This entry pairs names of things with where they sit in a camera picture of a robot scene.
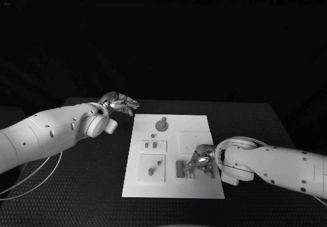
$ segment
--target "black background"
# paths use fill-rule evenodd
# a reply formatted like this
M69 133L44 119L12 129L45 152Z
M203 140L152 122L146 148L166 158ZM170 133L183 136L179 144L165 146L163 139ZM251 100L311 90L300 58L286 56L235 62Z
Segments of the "black background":
M268 103L297 148L326 152L324 5L0 3L0 105L29 116L110 91L134 99Z

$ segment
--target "robotic hand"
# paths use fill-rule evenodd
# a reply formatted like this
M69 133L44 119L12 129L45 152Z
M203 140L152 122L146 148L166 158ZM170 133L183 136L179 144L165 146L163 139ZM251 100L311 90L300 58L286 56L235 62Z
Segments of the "robotic hand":
M270 184L327 199L327 156L232 137L218 145L196 147L185 172L192 173L196 166L214 178L212 160L222 170L222 181L235 186L239 180L254 180L257 173Z
M21 164L46 158L69 149L87 137L103 131L113 134L114 111L133 116L140 104L133 98L107 93L97 103L82 103L36 113L0 130L0 174Z

